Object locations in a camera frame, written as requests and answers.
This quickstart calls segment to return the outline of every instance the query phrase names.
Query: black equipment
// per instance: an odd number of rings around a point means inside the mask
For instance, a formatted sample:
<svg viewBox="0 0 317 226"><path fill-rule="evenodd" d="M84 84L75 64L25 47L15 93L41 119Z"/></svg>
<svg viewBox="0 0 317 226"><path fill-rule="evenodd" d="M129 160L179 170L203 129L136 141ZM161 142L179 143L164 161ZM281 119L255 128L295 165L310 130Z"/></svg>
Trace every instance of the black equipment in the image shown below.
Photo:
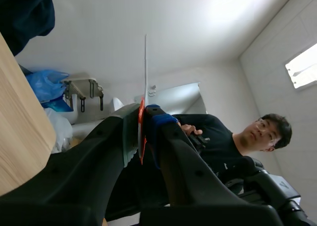
<svg viewBox="0 0 317 226"><path fill-rule="evenodd" d="M39 174L1 196L0 224L100 226L124 166L123 126L129 126L124 144L137 142L138 105L126 108L127 115L108 117L78 146L52 155ZM147 107L144 131L156 147L171 207L142 211L141 226L316 225L296 203L299 194L287 181L252 159L238 162L219 179L176 123L155 125L153 116L162 114L158 107ZM223 184L236 178L244 180L245 193L239 196Z"/></svg>

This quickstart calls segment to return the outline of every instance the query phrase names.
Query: window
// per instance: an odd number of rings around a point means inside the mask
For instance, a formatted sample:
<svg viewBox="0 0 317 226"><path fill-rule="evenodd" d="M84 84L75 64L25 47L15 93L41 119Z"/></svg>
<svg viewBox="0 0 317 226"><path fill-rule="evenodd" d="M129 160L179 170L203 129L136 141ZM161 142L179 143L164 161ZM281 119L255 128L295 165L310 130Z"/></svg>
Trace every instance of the window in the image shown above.
<svg viewBox="0 0 317 226"><path fill-rule="evenodd" d="M316 84L317 44L286 64L286 69L296 89Z"/></svg>

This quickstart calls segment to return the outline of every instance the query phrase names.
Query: white plastic bag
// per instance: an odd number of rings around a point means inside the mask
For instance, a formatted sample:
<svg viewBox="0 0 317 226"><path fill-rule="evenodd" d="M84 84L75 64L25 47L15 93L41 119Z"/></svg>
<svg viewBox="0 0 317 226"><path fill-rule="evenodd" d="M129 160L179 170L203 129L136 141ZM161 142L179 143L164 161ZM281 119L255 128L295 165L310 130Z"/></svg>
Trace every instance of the white plastic bag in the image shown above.
<svg viewBox="0 0 317 226"><path fill-rule="evenodd" d="M51 108L45 109L45 113L56 133L56 142L52 149L52 153L60 153L64 142L67 142L67 139L73 136L73 128L66 118Z"/></svg>

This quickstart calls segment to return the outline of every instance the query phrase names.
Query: man's hand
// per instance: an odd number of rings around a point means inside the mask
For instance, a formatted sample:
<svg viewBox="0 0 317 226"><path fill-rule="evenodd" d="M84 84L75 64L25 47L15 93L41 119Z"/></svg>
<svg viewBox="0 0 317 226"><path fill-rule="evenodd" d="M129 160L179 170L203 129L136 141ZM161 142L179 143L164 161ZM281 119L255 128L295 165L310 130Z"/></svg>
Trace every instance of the man's hand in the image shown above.
<svg viewBox="0 0 317 226"><path fill-rule="evenodd" d="M187 136L189 136L192 132L196 135L201 135L203 133L202 130L196 130L196 127L193 125L188 125L188 124L180 125L179 122L178 122L178 125L186 133Z"/></svg>

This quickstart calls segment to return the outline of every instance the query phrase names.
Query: wooden panel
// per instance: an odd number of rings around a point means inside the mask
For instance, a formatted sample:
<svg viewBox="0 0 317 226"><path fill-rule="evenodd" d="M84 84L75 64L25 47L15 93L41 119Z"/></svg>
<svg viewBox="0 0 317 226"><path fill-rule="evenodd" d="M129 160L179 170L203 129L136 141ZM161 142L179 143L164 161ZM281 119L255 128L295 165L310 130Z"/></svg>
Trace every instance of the wooden panel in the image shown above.
<svg viewBox="0 0 317 226"><path fill-rule="evenodd" d="M0 34L0 195L40 172L55 131Z"/></svg>

